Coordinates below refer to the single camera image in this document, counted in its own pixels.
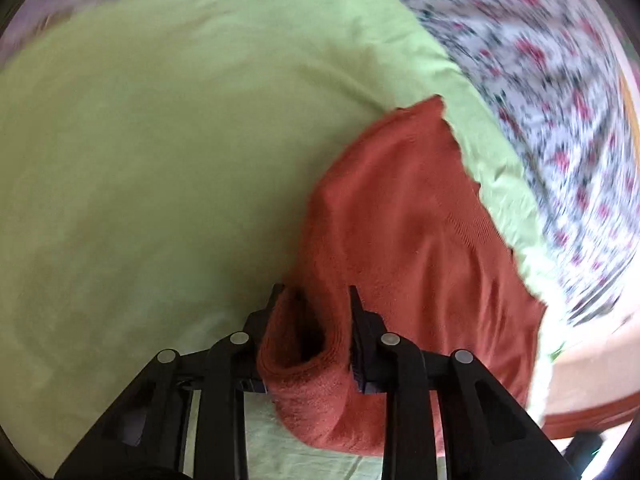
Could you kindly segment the white floral quilt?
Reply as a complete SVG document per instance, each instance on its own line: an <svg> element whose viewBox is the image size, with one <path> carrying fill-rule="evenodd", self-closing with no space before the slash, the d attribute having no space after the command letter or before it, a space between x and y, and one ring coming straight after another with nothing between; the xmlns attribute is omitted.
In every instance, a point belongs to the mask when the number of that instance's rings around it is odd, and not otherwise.
<svg viewBox="0 0 640 480"><path fill-rule="evenodd" d="M593 0L400 1L520 156L570 324L612 313L639 248L639 171L622 72Z"/></svg>

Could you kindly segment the wooden bed frame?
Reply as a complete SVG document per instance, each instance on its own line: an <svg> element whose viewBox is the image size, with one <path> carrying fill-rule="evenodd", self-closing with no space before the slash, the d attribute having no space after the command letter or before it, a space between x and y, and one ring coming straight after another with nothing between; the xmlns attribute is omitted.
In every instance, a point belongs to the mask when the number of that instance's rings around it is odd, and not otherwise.
<svg viewBox="0 0 640 480"><path fill-rule="evenodd" d="M638 313L609 314L572 328L553 363L542 426L547 437L607 430L638 411Z"/></svg>

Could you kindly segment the light green bed sheet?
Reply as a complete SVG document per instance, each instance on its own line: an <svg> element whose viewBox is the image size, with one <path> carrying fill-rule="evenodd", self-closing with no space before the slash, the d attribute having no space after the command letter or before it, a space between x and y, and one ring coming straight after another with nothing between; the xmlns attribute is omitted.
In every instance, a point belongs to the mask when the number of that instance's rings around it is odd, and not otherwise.
<svg viewBox="0 0 640 480"><path fill-rule="evenodd" d="M237 330L288 284L312 193L437 96L524 276L521 165L398 0L117 0L1 72L1 422L56 471L158 350Z"/></svg>

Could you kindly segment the rust orange knit sweater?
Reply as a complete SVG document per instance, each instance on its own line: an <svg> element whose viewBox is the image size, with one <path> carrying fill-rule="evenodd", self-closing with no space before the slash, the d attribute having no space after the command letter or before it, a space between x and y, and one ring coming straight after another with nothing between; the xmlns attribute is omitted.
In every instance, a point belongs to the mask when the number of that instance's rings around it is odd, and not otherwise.
<svg viewBox="0 0 640 480"><path fill-rule="evenodd" d="M478 192L437 96L370 125L321 179L257 359L298 440L383 451L385 400L360 393L350 368L352 292L424 350L472 351L527 401L544 305Z"/></svg>

